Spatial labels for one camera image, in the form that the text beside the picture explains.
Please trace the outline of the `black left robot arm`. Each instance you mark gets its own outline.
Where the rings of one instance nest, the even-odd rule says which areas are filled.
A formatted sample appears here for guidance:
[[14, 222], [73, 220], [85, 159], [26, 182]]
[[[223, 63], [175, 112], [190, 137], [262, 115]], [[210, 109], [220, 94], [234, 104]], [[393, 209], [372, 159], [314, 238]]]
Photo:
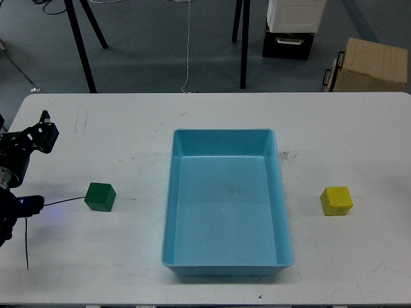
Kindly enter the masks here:
[[30, 155], [34, 151], [51, 153], [58, 134], [46, 110], [37, 124], [20, 132], [1, 134], [1, 244], [12, 238], [19, 218], [31, 217], [43, 209], [43, 196], [16, 197], [11, 190], [23, 183]]

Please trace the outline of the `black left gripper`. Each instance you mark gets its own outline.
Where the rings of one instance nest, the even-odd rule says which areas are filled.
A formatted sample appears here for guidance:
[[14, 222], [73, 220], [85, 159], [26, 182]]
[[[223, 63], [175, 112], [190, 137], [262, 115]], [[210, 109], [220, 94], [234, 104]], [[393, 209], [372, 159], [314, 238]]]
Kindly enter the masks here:
[[51, 153], [59, 132], [43, 110], [37, 124], [21, 131], [1, 134], [1, 187], [16, 188], [24, 180], [32, 151]]

